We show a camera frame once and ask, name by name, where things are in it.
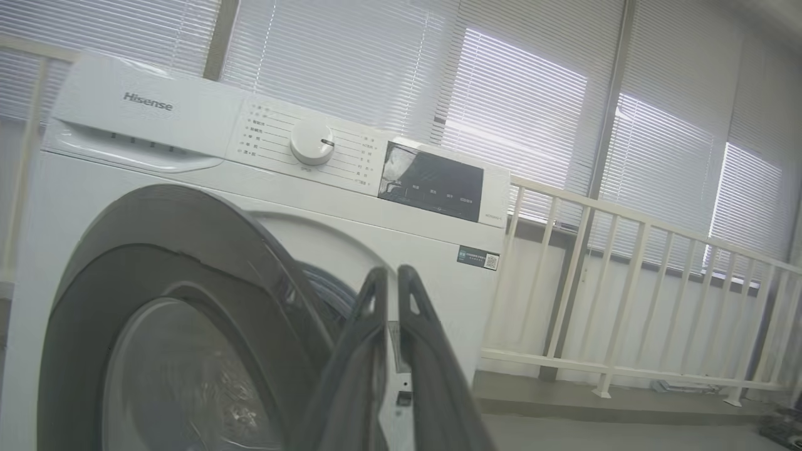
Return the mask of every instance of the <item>digital display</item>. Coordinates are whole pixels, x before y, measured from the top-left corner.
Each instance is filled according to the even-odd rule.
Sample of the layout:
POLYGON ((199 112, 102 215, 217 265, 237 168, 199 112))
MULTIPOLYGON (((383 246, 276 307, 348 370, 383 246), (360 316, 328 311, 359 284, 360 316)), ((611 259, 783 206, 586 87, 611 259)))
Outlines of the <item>digital display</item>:
POLYGON ((379 198, 478 222, 483 177, 481 168, 391 142, 379 198))

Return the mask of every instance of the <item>rotary knob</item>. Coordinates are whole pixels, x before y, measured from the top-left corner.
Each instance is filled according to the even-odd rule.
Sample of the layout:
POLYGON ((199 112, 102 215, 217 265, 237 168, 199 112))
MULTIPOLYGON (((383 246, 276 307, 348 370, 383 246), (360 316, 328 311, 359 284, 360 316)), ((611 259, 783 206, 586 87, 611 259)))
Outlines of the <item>rotary knob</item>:
POLYGON ((322 119, 302 120, 293 127, 290 148, 304 165, 323 165, 334 155, 334 134, 322 119))

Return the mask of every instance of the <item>railing post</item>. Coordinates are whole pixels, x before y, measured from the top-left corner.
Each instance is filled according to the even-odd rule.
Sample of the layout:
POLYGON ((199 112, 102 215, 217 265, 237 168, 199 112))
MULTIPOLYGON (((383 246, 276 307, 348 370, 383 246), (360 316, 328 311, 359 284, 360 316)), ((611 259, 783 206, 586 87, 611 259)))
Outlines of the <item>railing post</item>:
POLYGON ((735 272, 735 263, 738 260, 738 254, 730 252, 730 264, 727 267, 727 277, 724 279, 724 285, 721 287, 721 294, 719 295, 719 305, 713 313, 713 329, 709 337, 707 337, 707 346, 705 347, 704 354, 702 354, 702 371, 712 372, 710 364, 710 354, 719 344, 719 329, 721 328, 721 317, 723 316, 724 304, 727 303, 727 293, 730 292, 732 285, 732 273, 735 272))
POLYGON ((694 263, 694 254, 696 253, 696 243, 697 241, 693 238, 688 238, 691 240, 688 246, 688 254, 685 257, 685 269, 683 270, 683 281, 679 285, 679 291, 677 292, 677 299, 674 300, 674 310, 671 311, 671 319, 668 323, 668 333, 666 334, 666 341, 662 344, 662 352, 660 353, 660 371, 666 370, 666 361, 668 360, 668 353, 671 350, 671 344, 674 342, 674 336, 677 333, 677 317, 679 316, 679 310, 683 306, 683 300, 685 299, 685 289, 688 288, 688 280, 691 278, 691 267, 694 263))
POLYGON ((774 343, 774 335, 777 333, 777 323, 780 321, 780 310, 785 300, 785 291, 788 289, 788 271, 783 271, 780 275, 780 285, 777 287, 777 296, 774 301, 774 308, 772 309, 772 318, 768 322, 768 331, 766 332, 766 339, 763 342, 763 350, 760 352, 760 362, 755 370, 755 380, 763 380, 763 373, 766 371, 766 362, 768 361, 768 354, 772 349, 774 343))
MULTIPOLYGON (((745 351, 741 355, 740 362, 738 363, 738 369, 735 373, 735 379, 739 381, 743 381, 747 375, 747 369, 749 368, 749 357, 751 357, 751 350, 755 346, 755 340, 757 339, 758 331, 760 330, 760 321, 763 319, 763 310, 766 308, 766 298, 768 298, 768 292, 771 290, 772 287, 772 279, 774 278, 774 265, 769 265, 768 271, 764 274, 763 280, 765 282, 760 283, 759 293, 757 295, 757 308, 756 310, 756 318, 752 321, 751 329, 747 335, 747 341, 745 346, 745 351)), ((749 293, 749 285, 751 285, 751 278, 743 280, 743 290, 749 293)), ((730 395, 727 396, 727 399, 724 400, 727 404, 732 404, 735 407, 741 407, 741 393, 743 392, 743 387, 735 386, 730 391, 730 395)))
POLYGON ((509 232, 504 237, 504 253, 499 258, 498 274, 496 275, 496 291, 493 293, 493 305, 490 308, 490 318, 488 325, 484 331, 484 338, 487 339, 490 327, 492 327, 493 319, 496 318, 499 309, 499 296, 501 294, 501 283, 504 280, 504 270, 509 266, 508 260, 512 257, 512 241, 515 239, 515 232, 518 229, 518 217, 520 216, 520 208, 524 201, 524 193, 526 188, 523 186, 518 187, 518 197, 515 200, 515 209, 512 211, 512 221, 509 224, 509 232))
POLYGON ((735 337, 736 334, 738 334, 738 326, 740 326, 741 324, 741 318, 743 318, 743 311, 746 309, 747 302, 749 302, 749 286, 751 285, 752 276, 755 275, 756 264, 757 261, 754 258, 749 260, 749 266, 747 267, 747 274, 743 278, 741 297, 738 300, 738 315, 735 317, 735 322, 732 324, 732 332, 730 332, 730 339, 727 341, 727 348, 724 350, 724 362, 721 367, 721 370, 719 371, 719 375, 721 377, 727 376, 727 369, 729 369, 730 367, 730 362, 732 360, 732 352, 735 350, 735 337))
POLYGON ((646 322, 643 325, 643 333, 641 334, 641 343, 638 345, 638 355, 635 357, 635 366, 641 363, 643 351, 646 349, 646 343, 651 336, 651 324, 654 319, 654 310, 657 308, 657 301, 660 297, 660 289, 662 288, 662 281, 666 277, 666 269, 668 268, 668 260, 671 256, 671 247, 674 245, 674 232, 666 232, 666 245, 662 251, 662 260, 660 263, 660 273, 657 274, 657 282, 654 283, 654 290, 652 290, 652 299, 649 303, 649 311, 646 313, 646 322))
POLYGON ((520 327, 516 346, 520 347, 524 343, 524 334, 526 332, 526 325, 529 323, 529 314, 532 310, 532 304, 535 302, 535 290, 541 283, 541 275, 543 274, 543 266, 546 265, 546 256, 549 254, 549 241, 551 241, 551 234, 554 230, 554 222, 557 220, 557 207, 560 205, 559 197, 552 197, 552 205, 549 209, 549 219, 546 220, 546 230, 543 232, 543 250, 541 250, 541 257, 537 261, 537 268, 535 268, 535 277, 532 280, 532 287, 529 288, 529 297, 526 302, 526 309, 524 310, 524 323, 520 327))
POLYGON ((685 374, 688 366, 688 359, 691 357, 691 348, 696 339, 696 331, 699 329, 699 317, 702 316, 702 307, 704 307, 707 293, 710 292, 710 284, 713 281, 713 274, 715 273, 715 264, 719 262, 719 248, 713 246, 711 249, 710 264, 707 265, 707 273, 704 277, 704 286, 702 287, 702 295, 699 296, 699 301, 696 303, 694 316, 691 319, 691 333, 688 335, 688 341, 685 342, 685 351, 683 352, 683 360, 679 365, 679 372, 685 374))
POLYGON ((39 134, 39 126, 42 121, 42 98, 47 88, 47 74, 50 69, 50 58, 41 57, 39 59, 39 70, 33 91, 30 94, 30 107, 28 108, 28 119, 25 123, 25 132, 22 135, 22 145, 20 146, 19 163, 17 165, 16 184, 14 186, 14 197, 11 204, 11 218, 9 219, 8 232, 4 243, 2 256, 2 266, 0 270, 7 271, 14 280, 14 270, 11 269, 12 262, 16 259, 16 251, 19 236, 19 227, 22 224, 22 207, 25 205, 27 197, 28 173, 30 172, 30 158, 36 149, 34 144, 39 134))
MULTIPOLYGON (((566 283, 570 283, 568 281, 573 280, 574 273, 577 272, 577 266, 579 263, 579 255, 585 251, 585 247, 582 245, 582 237, 585 236, 585 229, 588 226, 588 217, 590 216, 590 209, 591 207, 587 205, 582 206, 582 219, 579 221, 579 230, 577 231, 577 244, 573 247, 573 253, 571 253, 571 263, 568 266, 568 274, 565 277, 566 283)), ((557 321, 554 323, 554 330, 552 331, 551 342, 549 343, 549 352, 547 356, 549 358, 554 357, 554 353, 557 351, 557 340, 560 337, 560 330, 562 329, 562 318, 565 316, 565 308, 568 305, 568 297, 571 290, 567 289, 562 291, 562 297, 560 298, 560 309, 557 311, 557 321)))
POLYGON ((643 253, 646 250, 646 241, 649 239, 650 230, 651 225, 644 222, 641 222, 638 227, 638 238, 635 241, 635 249, 632 253, 632 260, 630 260, 630 268, 626 273, 624 292, 621 297, 621 302, 618 304, 618 313, 613 323, 613 333, 610 336, 610 342, 607 344, 607 356, 605 358, 607 371, 601 375, 598 386, 593 390, 593 393, 602 398, 610 398, 610 382, 615 374, 615 362, 618 359, 618 353, 621 351, 619 336, 629 317, 632 301, 635 297, 638 277, 641 272, 641 263, 643 263, 643 253))
POLYGON ((613 253, 613 243, 615 242, 615 234, 618 231, 618 218, 617 214, 613 215, 613 220, 610 223, 610 233, 607 235, 607 244, 604 248, 604 256, 601 258, 601 272, 599 279, 596 282, 596 291, 593 293, 593 299, 590 301, 590 310, 588 311, 588 320, 585 322, 585 330, 582 333, 582 341, 579 348, 579 360, 585 359, 585 353, 588 349, 588 339, 590 332, 593 331, 594 318, 596 316, 596 306, 598 305, 599 298, 602 296, 604 290, 605 279, 607 278, 607 266, 610 265, 610 255, 613 253))
POLYGON ((771 382, 776 384, 780 379, 780 369, 782 359, 785 355, 785 350, 788 349, 788 340, 791 338, 791 329, 796 319, 796 309, 799 308, 800 292, 802 292, 802 277, 797 276, 794 284, 794 291, 791 294, 791 305, 785 315, 785 324, 783 325, 783 334, 780 338, 780 350, 777 352, 777 358, 774 359, 774 368, 772 369, 771 382))

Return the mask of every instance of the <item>front-load washing machine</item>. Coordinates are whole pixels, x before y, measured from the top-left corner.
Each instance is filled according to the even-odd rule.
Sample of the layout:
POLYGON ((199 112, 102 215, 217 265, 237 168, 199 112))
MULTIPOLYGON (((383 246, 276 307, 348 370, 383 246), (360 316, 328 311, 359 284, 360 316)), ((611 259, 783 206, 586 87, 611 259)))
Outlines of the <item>front-load washing machine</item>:
POLYGON ((390 449, 414 446, 399 266, 417 270, 473 377, 503 169, 92 53, 34 161, 0 449, 276 449, 375 267, 389 274, 390 449))

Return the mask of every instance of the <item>horizontal blinds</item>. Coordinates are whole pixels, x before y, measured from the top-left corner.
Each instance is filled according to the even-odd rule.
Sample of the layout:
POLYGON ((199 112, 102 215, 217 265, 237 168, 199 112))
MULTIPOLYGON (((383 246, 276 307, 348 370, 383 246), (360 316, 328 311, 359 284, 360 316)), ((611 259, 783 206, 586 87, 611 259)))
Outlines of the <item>horizontal blinds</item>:
POLYGON ((457 2, 242 0, 222 79, 428 138, 457 2))
MULTIPOLYGON (((747 37, 711 227, 712 237, 783 261, 791 245, 802 176, 798 59, 747 37)), ((727 260, 720 260, 717 266, 726 267, 727 260)), ((739 261, 740 274, 745 266, 739 261)))
MULTIPOLYGON (((638 0, 601 198, 707 235, 727 142, 742 36, 709 2, 638 0)), ((610 220, 595 221, 603 247, 610 220)), ((637 228, 618 228, 615 251, 631 254, 637 228)), ((645 260, 660 262, 655 233, 645 260)), ((683 267, 687 241, 670 264, 683 267)), ((701 270, 702 258, 694 269, 701 270)))
MULTIPOLYGON (((619 1, 463 0, 431 139, 587 194, 622 13, 619 1)), ((524 216, 548 211, 528 194, 524 216)), ((579 216, 558 219, 575 228, 579 216)))
MULTIPOLYGON (((217 6, 217 0, 15 0, 0 2, 0 34, 106 51, 200 75, 217 6)), ((27 117, 37 61, 30 55, 0 52, 0 116, 27 117)), ((62 63, 51 69, 44 117, 67 72, 62 63)))

